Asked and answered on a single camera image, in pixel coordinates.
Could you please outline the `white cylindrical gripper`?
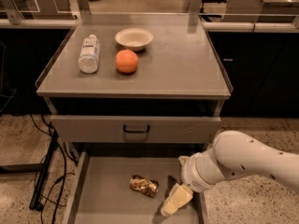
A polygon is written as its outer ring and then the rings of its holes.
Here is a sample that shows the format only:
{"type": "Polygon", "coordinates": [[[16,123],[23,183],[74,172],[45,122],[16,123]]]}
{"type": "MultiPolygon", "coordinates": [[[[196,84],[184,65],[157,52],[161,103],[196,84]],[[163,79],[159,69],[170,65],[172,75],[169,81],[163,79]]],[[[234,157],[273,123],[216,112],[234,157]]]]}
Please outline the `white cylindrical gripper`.
{"type": "Polygon", "coordinates": [[[197,193],[212,189],[214,185],[225,179],[217,163],[212,148],[188,156],[179,156],[181,164],[181,180],[185,184],[175,184],[161,208],[164,217],[170,217],[187,204],[197,193]]]}

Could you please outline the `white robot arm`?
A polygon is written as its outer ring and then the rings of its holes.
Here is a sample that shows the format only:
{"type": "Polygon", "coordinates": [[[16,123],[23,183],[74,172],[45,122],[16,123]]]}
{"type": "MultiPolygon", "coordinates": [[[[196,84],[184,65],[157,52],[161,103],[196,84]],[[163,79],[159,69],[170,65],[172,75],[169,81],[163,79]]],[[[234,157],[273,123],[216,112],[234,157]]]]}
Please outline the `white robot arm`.
{"type": "Polygon", "coordinates": [[[299,190],[299,155],[274,149],[241,132],[218,134],[209,149],[190,157],[181,156],[181,184],[170,190],[161,208],[165,217],[174,215],[196,193],[222,181],[247,175],[262,175],[299,190]]]}

